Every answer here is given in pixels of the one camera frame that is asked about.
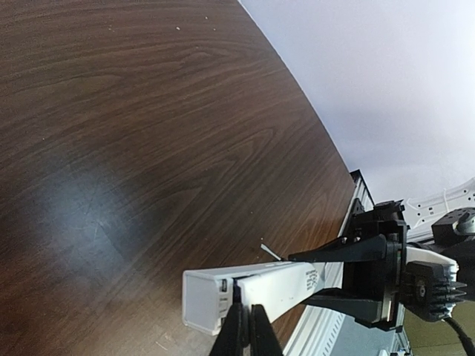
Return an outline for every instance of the white wall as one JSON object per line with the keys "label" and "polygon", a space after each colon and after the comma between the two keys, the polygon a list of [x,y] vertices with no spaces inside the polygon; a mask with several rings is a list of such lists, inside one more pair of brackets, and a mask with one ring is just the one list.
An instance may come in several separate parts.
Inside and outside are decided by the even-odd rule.
{"label": "white wall", "polygon": [[240,1],[376,200],[475,176],[475,1]]}

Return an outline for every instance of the white rectangular object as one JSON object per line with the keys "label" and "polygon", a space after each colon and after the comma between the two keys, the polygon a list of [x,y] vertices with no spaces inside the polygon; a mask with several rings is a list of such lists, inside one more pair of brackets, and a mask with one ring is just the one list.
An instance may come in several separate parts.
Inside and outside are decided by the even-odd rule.
{"label": "white rectangular object", "polygon": [[323,268],[323,263],[287,261],[185,271],[183,322],[206,334],[218,334],[233,303],[235,279],[242,304],[248,308],[262,304],[272,322],[324,287]]}

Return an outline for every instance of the black mount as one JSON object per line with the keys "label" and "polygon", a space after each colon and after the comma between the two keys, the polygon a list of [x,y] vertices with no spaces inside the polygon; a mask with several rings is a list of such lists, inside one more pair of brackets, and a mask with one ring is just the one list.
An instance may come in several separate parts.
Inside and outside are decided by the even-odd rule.
{"label": "black mount", "polygon": [[[383,202],[364,212],[356,199],[342,237],[311,251],[289,255],[289,261],[343,262],[341,288],[322,289],[302,303],[336,310],[368,328],[402,330],[401,305],[426,321],[450,316],[450,307],[463,292],[451,282],[448,266],[411,262],[406,265],[407,225],[401,202]],[[282,349],[264,307],[251,311],[236,300],[229,309],[211,356],[280,356]]]}
{"label": "black mount", "polygon": [[364,212],[352,207],[344,236],[312,251],[291,254],[295,262],[344,262],[342,287],[322,289],[303,304],[350,315],[369,328],[398,327],[399,286],[406,263],[407,225],[400,202]]}

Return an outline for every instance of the wood grain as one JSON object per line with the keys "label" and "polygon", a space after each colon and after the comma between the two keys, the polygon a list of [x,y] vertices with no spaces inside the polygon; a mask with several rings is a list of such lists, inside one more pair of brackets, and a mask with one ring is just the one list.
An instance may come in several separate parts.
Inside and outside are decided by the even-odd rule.
{"label": "wood grain", "polygon": [[9,0],[0,24],[0,355],[206,355],[183,270],[336,236],[350,176],[237,2]]}

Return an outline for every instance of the black cable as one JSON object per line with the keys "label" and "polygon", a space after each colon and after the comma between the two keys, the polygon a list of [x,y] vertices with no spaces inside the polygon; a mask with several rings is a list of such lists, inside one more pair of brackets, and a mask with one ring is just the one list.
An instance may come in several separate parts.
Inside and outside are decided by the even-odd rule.
{"label": "black cable", "polygon": [[463,331],[460,324],[458,324],[452,317],[446,317],[444,321],[450,325],[459,336],[460,342],[462,343],[463,349],[465,350],[467,356],[475,356],[474,343],[472,342],[472,339],[470,339],[469,336]]}

